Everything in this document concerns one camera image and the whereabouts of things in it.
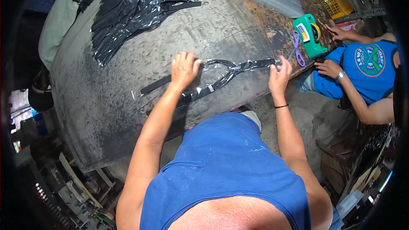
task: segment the silver wristwatch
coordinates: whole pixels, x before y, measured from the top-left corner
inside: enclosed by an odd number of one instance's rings
[[[337,82],[337,84],[339,84],[339,83],[340,83],[340,79],[343,78],[344,75],[346,75],[345,70],[340,71],[340,72],[338,73],[338,76],[335,78],[335,82]]]

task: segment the concrete floor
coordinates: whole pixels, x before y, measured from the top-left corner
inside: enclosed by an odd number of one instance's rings
[[[292,118],[304,141],[308,163],[318,180],[321,179],[320,151],[315,145],[318,139],[332,135],[345,121],[348,112],[337,108],[339,101],[317,93],[299,93],[289,88],[286,94]],[[275,110],[270,94],[250,103],[261,121],[261,138],[271,151],[279,154]],[[164,144],[160,166],[173,160],[181,144],[181,136]],[[114,178],[124,182],[130,157],[106,167]]]

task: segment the person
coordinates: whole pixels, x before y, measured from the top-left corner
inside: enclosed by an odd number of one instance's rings
[[[292,68],[282,56],[269,80],[281,157],[260,138],[253,111],[227,112],[187,130],[175,158],[160,170],[177,101],[199,69],[194,57],[181,52],[172,60],[172,81],[146,120],[130,161],[117,228],[327,230],[332,204],[308,166],[290,115],[284,92]]]
[[[301,92],[318,92],[339,100],[347,96],[359,120],[366,125],[395,121],[393,114],[393,82],[400,65],[396,38],[391,33],[370,38],[340,28],[326,27],[333,40],[350,40],[315,62],[311,69],[295,78]]]

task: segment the blue tank top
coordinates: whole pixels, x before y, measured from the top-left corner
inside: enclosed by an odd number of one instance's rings
[[[332,51],[326,59],[340,63],[342,68],[368,105],[386,98],[393,91],[397,52],[395,42],[381,40],[375,43],[351,43]],[[314,71],[314,87],[318,93],[339,100],[343,96],[342,86],[334,79]]]
[[[167,229],[194,205],[232,196],[263,199],[283,212],[294,230],[311,229],[303,180],[269,150],[255,122],[235,112],[185,132],[174,160],[146,190],[140,229]]]

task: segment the shoulder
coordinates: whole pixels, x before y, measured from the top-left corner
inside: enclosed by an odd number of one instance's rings
[[[395,37],[394,34],[388,32],[388,33],[383,34],[380,37],[376,37],[376,38],[373,39],[374,42],[378,42],[378,41],[381,41],[381,40],[396,42],[396,37]]]

